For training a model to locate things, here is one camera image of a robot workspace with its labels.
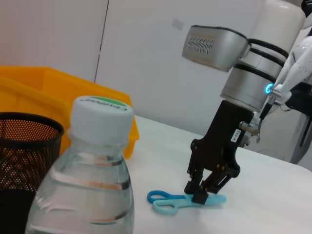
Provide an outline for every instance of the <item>bottle label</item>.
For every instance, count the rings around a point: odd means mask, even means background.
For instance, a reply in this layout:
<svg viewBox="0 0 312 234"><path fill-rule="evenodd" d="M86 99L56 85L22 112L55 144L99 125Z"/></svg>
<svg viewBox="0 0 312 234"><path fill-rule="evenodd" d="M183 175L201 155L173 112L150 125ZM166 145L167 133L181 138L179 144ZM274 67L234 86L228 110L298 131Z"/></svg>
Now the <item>bottle label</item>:
<svg viewBox="0 0 312 234"><path fill-rule="evenodd" d="M103 106L110 106L121 111L127 111L127 106L124 103L106 97L90 97L87 99L81 99L80 101L89 101Z"/></svg>

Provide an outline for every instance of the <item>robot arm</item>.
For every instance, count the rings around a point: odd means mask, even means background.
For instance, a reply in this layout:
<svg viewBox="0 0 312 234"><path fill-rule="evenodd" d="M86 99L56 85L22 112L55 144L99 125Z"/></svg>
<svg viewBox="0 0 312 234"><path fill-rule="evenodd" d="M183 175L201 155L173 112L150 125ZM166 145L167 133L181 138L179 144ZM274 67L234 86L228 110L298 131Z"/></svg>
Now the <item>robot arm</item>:
<svg viewBox="0 0 312 234"><path fill-rule="evenodd" d="M233 67L221 93L225 100L208 132L203 139L191 143L187 171L191 181L184 192L194 195L193 202L204 204L208 192L218 193L239 175L236 149L246 132L257 133L250 125L254 111L262 109L269 87L276 82L304 20L305 14L299 7L267 1L251 39L227 28L191 27L183 47L185 58L223 71ZM286 83L285 91L293 84L288 84L288 77L293 76L289 69L292 63L290 60L279 77L278 82ZM212 173L202 181L205 169Z"/></svg>
<svg viewBox="0 0 312 234"><path fill-rule="evenodd" d="M281 104L288 101L292 93L290 90L300 82L307 80L312 74L312 47L296 61L291 67L283 84L277 85L272 90L272 96L275 97Z"/></svg>
<svg viewBox="0 0 312 234"><path fill-rule="evenodd" d="M295 60L294 60L294 54L292 52L292 54L288 57L288 59L286 60L285 62L285 65L284 67L282 68L281 72L279 73L277 79L276 79L276 82L273 86L273 89L279 85L279 84L282 84L285 79L286 79L286 76L288 75L288 72L289 70L291 69L291 67L294 65L295 63Z"/></svg>

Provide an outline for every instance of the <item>yellow plastic bin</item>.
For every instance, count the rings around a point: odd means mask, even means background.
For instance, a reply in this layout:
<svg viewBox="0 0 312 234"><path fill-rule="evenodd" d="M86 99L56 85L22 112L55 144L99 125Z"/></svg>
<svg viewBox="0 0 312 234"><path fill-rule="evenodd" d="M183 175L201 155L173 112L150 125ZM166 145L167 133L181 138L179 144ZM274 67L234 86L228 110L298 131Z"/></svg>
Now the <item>yellow plastic bin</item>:
<svg viewBox="0 0 312 234"><path fill-rule="evenodd" d="M75 98L84 95L103 96L132 106L127 94L68 75L47 67L0 66L0 112L27 112L52 118L65 129L70 127L70 113ZM136 120L124 150L130 158L139 139ZM64 134L60 153L69 146Z"/></svg>

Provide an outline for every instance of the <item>scissor handle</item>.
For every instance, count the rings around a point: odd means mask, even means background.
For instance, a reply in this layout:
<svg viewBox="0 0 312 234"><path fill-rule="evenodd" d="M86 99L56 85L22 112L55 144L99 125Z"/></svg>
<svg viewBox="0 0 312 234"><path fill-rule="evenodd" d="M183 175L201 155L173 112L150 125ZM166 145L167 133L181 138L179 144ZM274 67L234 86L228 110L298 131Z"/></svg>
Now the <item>scissor handle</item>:
<svg viewBox="0 0 312 234"><path fill-rule="evenodd" d="M155 196L155 195L162 196L162 197L152 198L152 196ZM153 204L154 201L173 200L173 199L185 199L185 196L183 196L183 195L172 195L172 194L166 193L166 192L161 191L161 190L150 191L147 194L147 200L151 204Z"/></svg>
<svg viewBox="0 0 312 234"><path fill-rule="evenodd" d="M179 208L188 206L193 206L192 201L188 199L157 200L152 204L154 211L163 215L174 215Z"/></svg>

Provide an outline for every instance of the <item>white wall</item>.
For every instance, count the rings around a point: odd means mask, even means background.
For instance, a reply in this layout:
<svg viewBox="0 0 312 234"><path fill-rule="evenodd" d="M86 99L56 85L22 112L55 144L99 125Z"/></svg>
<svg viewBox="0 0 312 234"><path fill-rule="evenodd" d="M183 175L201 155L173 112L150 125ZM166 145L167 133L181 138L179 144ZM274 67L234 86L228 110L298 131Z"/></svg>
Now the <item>white wall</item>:
<svg viewBox="0 0 312 234"><path fill-rule="evenodd" d="M107 0L1 0L0 65L50 66L94 81Z"/></svg>
<svg viewBox="0 0 312 234"><path fill-rule="evenodd" d="M96 82L128 93L137 115L205 134L228 74L181 57L189 28L224 26L248 36L262 2L112 0Z"/></svg>

